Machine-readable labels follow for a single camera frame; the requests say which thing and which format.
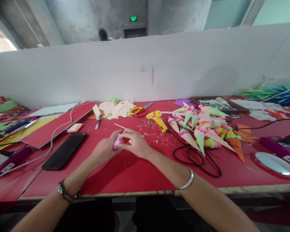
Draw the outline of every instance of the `table edge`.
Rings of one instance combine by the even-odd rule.
[[[226,195],[229,194],[244,194],[244,193],[286,193],[290,192],[290,184],[279,185],[257,185],[257,186],[242,186],[242,187],[224,187],[218,188]],[[132,196],[146,196],[146,195],[171,195],[181,196],[178,190],[163,190],[163,191],[145,191],[145,192],[127,192],[127,193],[102,193],[102,194],[85,194],[80,195],[80,198],[98,198],[98,197],[132,197]],[[44,196],[39,197],[22,197],[22,200],[41,200]]]

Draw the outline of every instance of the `bracelet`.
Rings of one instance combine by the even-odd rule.
[[[58,183],[58,192],[61,193],[62,197],[68,201],[69,203],[72,203],[74,199],[77,199],[79,197],[79,195],[81,194],[81,191],[79,190],[77,192],[77,194],[75,196],[73,195],[70,195],[64,188],[64,185],[63,185],[63,181],[59,182]]]
[[[190,176],[190,179],[189,179],[188,183],[186,183],[183,187],[176,188],[176,189],[178,189],[178,190],[184,190],[184,189],[188,188],[190,186],[190,184],[192,183],[192,180],[193,180],[193,171],[190,168],[188,168],[188,169],[190,170],[190,173],[191,173],[191,176]]]

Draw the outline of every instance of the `wooden stick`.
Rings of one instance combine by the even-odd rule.
[[[121,127],[121,128],[124,128],[124,129],[126,129],[125,127],[122,127],[122,126],[120,126],[120,125],[118,125],[118,124],[116,124],[116,123],[114,123],[116,126],[119,126],[119,127]]]

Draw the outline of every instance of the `yellow glue gun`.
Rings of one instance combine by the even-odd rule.
[[[162,121],[162,119],[160,118],[161,117],[161,113],[160,111],[154,111],[154,112],[151,112],[149,114],[146,115],[146,118],[147,119],[153,119],[155,120],[155,123],[158,124],[160,127],[161,127],[161,130],[163,133],[167,132],[167,126],[164,124],[164,122]]]

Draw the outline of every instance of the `black power cord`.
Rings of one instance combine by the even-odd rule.
[[[204,172],[206,172],[207,174],[209,174],[210,176],[212,176],[212,177],[215,177],[215,178],[219,178],[219,177],[221,177],[221,175],[222,175],[222,173],[221,173],[221,170],[220,170],[220,168],[219,168],[219,166],[215,163],[215,161],[211,158],[211,156],[206,152],[206,151],[204,151],[205,152],[205,154],[209,157],[209,159],[213,162],[213,164],[216,166],[216,168],[217,168],[217,170],[218,170],[218,175],[216,176],[216,175],[213,175],[213,174],[211,174],[210,172],[208,172],[208,171],[206,171],[203,167],[202,167],[202,165],[204,164],[204,158],[203,158],[203,154],[199,154],[198,152],[197,152],[197,149],[193,149],[193,148],[191,148],[190,147],[190,145],[189,144],[185,144],[183,141],[181,141],[179,138],[177,138],[171,131],[169,131],[169,130],[167,130],[167,132],[168,133],[170,133],[171,135],[173,135],[178,141],[180,141],[182,144],[183,144],[183,146],[182,147],[179,147],[179,148],[176,148],[174,151],[173,151],[173,156],[174,156],[174,158],[175,159],[177,159],[179,162],[182,162],[182,163],[184,163],[184,164],[188,164],[188,165],[193,165],[193,166],[196,166],[196,167],[199,167],[199,168],[201,168]],[[177,156],[176,156],[176,151],[178,151],[178,150],[180,150],[180,149],[183,149],[183,148],[185,148],[185,147],[187,147],[188,148],[188,150],[186,151],[186,155],[187,155],[187,157],[192,161],[192,163],[188,163],[188,162],[185,162],[185,161],[182,161],[182,160],[180,160],[179,158],[177,158]],[[198,163],[196,163],[190,156],[189,156],[189,152],[190,151],[193,151],[194,153],[196,153],[201,159],[202,159],[202,163],[201,164],[198,164]]]
[[[240,128],[240,129],[234,129],[233,131],[237,131],[237,130],[247,130],[247,129],[261,129],[261,128],[264,128],[264,127],[267,127],[268,125],[271,125],[273,123],[276,123],[276,122],[279,122],[279,121],[285,121],[285,120],[290,120],[290,119],[278,119],[276,121],[273,121],[273,122],[269,122],[268,124],[265,124],[263,126],[260,126],[260,127],[254,127],[254,128]],[[284,144],[288,144],[290,145],[290,135],[284,137],[282,140],[280,140],[281,143],[284,143]]]

